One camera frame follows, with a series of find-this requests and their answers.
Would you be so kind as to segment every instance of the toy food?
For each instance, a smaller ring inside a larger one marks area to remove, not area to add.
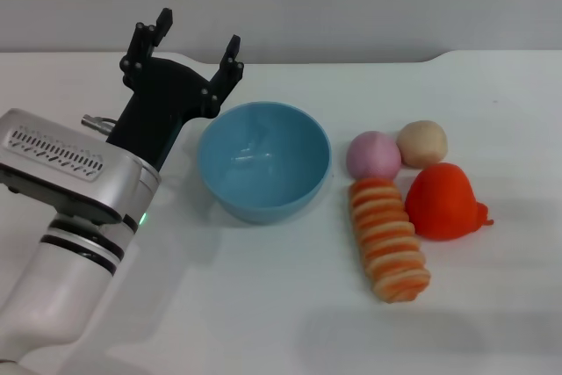
[[[349,145],[347,168],[351,177],[394,179],[400,170],[400,151],[396,142],[381,132],[365,132]]]
[[[414,300],[430,274],[396,185],[378,177],[359,180],[349,188],[349,207],[372,290],[387,303]]]
[[[404,164],[416,169],[425,169],[447,155],[447,135],[442,127],[431,120],[420,120],[404,126],[396,144]]]
[[[465,173],[447,162],[422,170],[406,197],[406,212],[420,236],[449,241],[491,226],[488,208],[476,201]]]

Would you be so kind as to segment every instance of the orange toy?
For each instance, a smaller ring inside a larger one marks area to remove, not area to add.
[[[414,300],[430,274],[396,185],[377,177],[359,180],[349,188],[349,205],[373,291],[388,303]]]
[[[435,241],[457,239],[494,223],[487,206],[476,201],[465,173],[447,162],[417,176],[406,197],[406,212],[416,233]]]

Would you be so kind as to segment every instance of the ventilation grille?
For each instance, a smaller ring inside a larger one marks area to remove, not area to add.
[[[39,131],[26,131],[26,128],[14,131],[6,147],[18,155],[84,180],[94,180],[104,167],[101,155],[66,144]]]

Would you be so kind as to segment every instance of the beige ball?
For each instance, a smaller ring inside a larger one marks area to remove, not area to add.
[[[402,162],[416,169],[425,169],[447,155],[447,135],[431,120],[408,123],[398,134],[396,144]]]

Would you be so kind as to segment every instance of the black ring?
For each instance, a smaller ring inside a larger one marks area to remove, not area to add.
[[[139,229],[139,225],[133,220],[133,217],[131,217],[129,214],[125,214],[125,217],[123,217],[123,223],[125,225],[127,225],[131,230],[133,230],[133,233],[137,233],[137,230]]]
[[[93,263],[96,263],[97,265],[104,267],[112,274],[112,276],[115,275],[115,271],[117,270],[117,267],[109,259],[106,259],[101,255],[98,255],[96,252],[86,249],[84,246],[80,246],[71,241],[67,241],[66,239],[52,236],[50,234],[45,234],[41,238],[41,243],[48,243],[50,245],[58,246],[59,248],[69,250],[70,252],[74,252],[75,254],[82,256],[86,259],[89,259]]]
[[[69,232],[83,237],[84,239],[88,239],[89,241],[96,243],[102,248],[109,250],[117,258],[119,258],[120,261],[122,261],[123,256],[125,256],[125,251],[119,245],[113,243],[105,236],[102,236],[100,233],[96,233],[93,230],[88,230],[87,228],[76,226],[64,220],[53,221],[50,224],[49,228],[58,228],[59,230],[64,230],[65,232]]]

